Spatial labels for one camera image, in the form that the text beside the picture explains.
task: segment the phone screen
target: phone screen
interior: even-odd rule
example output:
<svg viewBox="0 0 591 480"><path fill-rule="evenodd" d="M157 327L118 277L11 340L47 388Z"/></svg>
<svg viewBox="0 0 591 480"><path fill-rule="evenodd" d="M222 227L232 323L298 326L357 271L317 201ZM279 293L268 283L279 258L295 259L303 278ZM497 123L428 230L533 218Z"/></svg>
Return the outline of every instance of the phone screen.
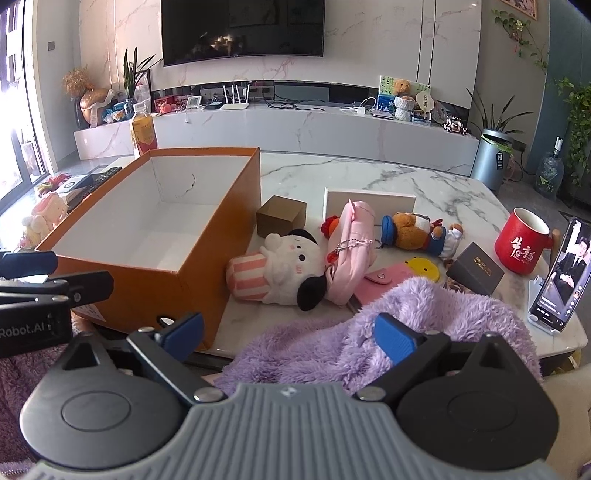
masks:
<svg viewBox="0 0 591 480"><path fill-rule="evenodd" d="M590 241L591 225L571 218L558 257L530 311L539 321L559 332L574 313L589 281Z"/></svg>

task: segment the marble wall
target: marble wall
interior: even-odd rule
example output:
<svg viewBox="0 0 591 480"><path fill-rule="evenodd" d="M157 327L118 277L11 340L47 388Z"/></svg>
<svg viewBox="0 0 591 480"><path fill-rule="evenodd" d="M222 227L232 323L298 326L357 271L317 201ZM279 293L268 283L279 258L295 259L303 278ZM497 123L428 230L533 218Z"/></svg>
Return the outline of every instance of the marble wall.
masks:
<svg viewBox="0 0 591 480"><path fill-rule="evenodd" d="M324 57L247 57L157 65L154 89L229 80L377 86L380 74L430 81L470 106L481 0L326 0ZM80 53L96 83L117 87L125 49L162 56L161 0L80 0Z"/></svg>

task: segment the yellow coaster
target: yellow coaster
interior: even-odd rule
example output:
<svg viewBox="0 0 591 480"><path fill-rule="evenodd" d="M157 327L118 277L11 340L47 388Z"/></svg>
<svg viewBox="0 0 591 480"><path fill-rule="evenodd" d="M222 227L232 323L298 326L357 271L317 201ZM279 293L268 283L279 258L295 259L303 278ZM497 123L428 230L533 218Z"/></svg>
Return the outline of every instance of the yellow coaster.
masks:
<svg viewBox="0 0 591 480"><path fill-rule="evenodd" d="M437 265L423 257L414 257L406 262L413 271L420 277L427 277L433 282L439 281L439 269Z"/></svg>

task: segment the remote control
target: remote control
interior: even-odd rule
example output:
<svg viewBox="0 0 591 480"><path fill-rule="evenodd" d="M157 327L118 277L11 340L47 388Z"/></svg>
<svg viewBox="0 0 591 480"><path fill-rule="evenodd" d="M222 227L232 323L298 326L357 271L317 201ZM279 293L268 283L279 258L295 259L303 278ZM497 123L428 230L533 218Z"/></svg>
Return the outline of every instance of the remote control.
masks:
<svg viewBox="0 0 591 480"><path fill-rule="evenodd" d="M88 195L94 192L98 187L100 187L104 182L109 180L113 175L117 172L122 170L122 167L113 167L109 170L101 173L92 183L92 185L88 185L84 190L82 190L78 195L72 198L72 201L68 204L68 213L72 212L78 205L82 203Z"/></svg>

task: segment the white box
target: white box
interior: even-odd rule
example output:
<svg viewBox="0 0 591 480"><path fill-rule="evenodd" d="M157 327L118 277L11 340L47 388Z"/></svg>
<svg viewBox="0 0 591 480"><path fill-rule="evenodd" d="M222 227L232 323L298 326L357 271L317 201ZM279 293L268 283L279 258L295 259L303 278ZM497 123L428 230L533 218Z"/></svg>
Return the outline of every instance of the white box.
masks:
<svg viewBox="0 0 591 480"><path fill-rule="evenodd" d="M382 225L382 218L397 212L413 212L417 198L414 195L370 190L324 189L324 220L334 215L340 217L349 201L365 202L375 212L376 225Z"/></svg>

